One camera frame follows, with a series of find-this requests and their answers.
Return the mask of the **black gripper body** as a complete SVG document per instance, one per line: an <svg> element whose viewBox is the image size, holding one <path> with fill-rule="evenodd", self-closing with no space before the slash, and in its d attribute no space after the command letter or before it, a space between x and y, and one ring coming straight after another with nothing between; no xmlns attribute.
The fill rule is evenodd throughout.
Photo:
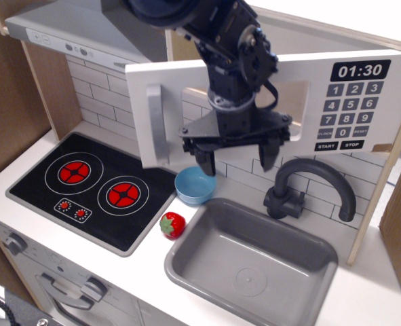
<svg viewBox="0 0 401 326"><path fill-rule="evenodd" d="M279 137L283 145L290 139L291 116L274 109L258 108L253 98L239 104L223 98L210 99L208 103L212 108L210 113L178 131L185 151L259 146L269 137Z"/></svg>

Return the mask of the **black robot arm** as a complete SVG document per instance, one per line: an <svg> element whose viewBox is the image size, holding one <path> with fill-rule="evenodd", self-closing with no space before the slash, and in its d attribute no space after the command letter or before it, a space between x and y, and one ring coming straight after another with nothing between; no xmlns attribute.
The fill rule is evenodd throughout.
<svg viewBox="0 0 401 326"><path fill-rule="evenodd" d="M213 176L217 149L258 145L261 166L270 170L290 139L292 119L274 110L277 101L255 103L261 88L278 97L269 81L278 58L255 11L245 1L124 1L123 6L143 23L194 41L206 64L212 112L179 129L184 151Z"/></svg>

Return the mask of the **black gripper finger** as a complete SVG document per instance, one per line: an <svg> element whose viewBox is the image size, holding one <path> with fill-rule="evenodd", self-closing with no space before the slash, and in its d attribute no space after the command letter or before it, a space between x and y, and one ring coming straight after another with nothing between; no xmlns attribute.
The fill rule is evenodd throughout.
<svg viewBox="0 0 401 326"><path fill-rule="evenodd" d="M195 150L195 159L197 165L202 169L205 175L214 177L216 175L215 159L213 151Z"/></svg>
<svg viewBox="0 0 401 326"><path fill-rule="evenodd" d="M259 144L259 160L264 172L273 168L281 144L282 141L279 137L269 137Z"/></svg>

